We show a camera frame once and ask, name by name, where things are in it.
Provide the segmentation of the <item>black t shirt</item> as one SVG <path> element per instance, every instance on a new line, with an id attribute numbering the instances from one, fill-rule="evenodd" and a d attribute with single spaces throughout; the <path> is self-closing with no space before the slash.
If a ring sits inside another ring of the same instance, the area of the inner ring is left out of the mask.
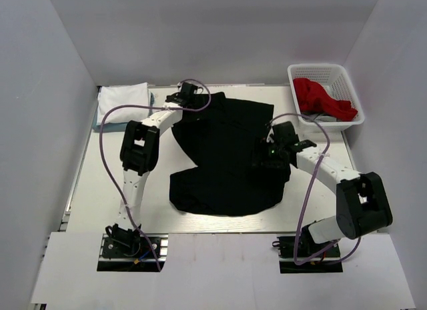
<path id="1" fill-rule="evenodd" d="M 266 137 L 274 106 L 210 97 L 201 112 L 184 112 L 171 131 L 195 167 L 171 174 L 169 200 L 186 213 L 241 217 L 282 201 L 290 169 L 252 166 L 252 152 Z"/>

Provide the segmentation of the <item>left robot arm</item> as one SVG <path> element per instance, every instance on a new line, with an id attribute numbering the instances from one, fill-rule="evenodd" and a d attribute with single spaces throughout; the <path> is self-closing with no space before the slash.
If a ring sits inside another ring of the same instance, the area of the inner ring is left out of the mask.
<path id="1" fill-rule="evenodd" d="M 138 233 L 141 228 L 143 192 L 151 171 L 159 159 L 161 135 L 183 119 L 183 113 L 199 112 L 211 101 L 209 89 L 195 79 L 179 83 L 179 90 L 168 95 L 161 107 L 141 121 L 127 124 L 119 158 L 123 167 L 123 185 L 119 188 L 121 203 L 117 224 Z"/>

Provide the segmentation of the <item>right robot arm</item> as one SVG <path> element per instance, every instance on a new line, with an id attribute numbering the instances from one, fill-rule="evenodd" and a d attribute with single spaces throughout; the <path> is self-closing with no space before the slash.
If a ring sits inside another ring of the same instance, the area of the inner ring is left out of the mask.
<path id="1" fill-rule="evenodd" d="M 393 222 L 384 184 L 377 173 L 344 167 L 313 141 L 300 140 L 289 121 L 274 125 L 269 136 L 256 140 L 252 165 L 285 174 L 295 167 L 309 173 L 336 196 L 335 215 L 301 230 L 302 250 L 308 255 L 318 255 L 328 242 L 358 239 Z"/>

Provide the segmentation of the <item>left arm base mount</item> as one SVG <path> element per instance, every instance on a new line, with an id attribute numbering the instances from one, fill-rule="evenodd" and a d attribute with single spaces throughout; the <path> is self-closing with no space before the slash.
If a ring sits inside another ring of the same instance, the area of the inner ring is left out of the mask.
<path id="1" fill-rule="evenodd" d="M 137 230 L 108 226 L 101 240 L 97 271 L 157 273 L 166 261 L 167 247 L 167 235 L 144 237 Z"/>

